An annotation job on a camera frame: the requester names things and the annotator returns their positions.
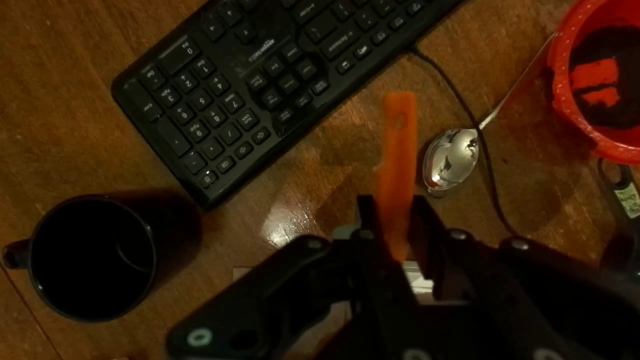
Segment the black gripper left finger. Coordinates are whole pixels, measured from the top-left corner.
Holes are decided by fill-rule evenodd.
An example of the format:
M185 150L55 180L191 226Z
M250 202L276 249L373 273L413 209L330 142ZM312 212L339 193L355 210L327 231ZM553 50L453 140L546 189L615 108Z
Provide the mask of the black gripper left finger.
M352 234L361 315L383 360L440 360L419 307L398 262L392 261L371 196L355 198L359 226Z

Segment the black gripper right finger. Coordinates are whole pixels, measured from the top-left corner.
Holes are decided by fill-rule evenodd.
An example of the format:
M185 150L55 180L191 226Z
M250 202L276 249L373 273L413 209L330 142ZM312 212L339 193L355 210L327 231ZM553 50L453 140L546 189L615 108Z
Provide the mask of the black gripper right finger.
M444 350L438 360L531 360L533 307L498 252L465 231L445 229L421 196L411 201L409 236L434 283L427 327Z

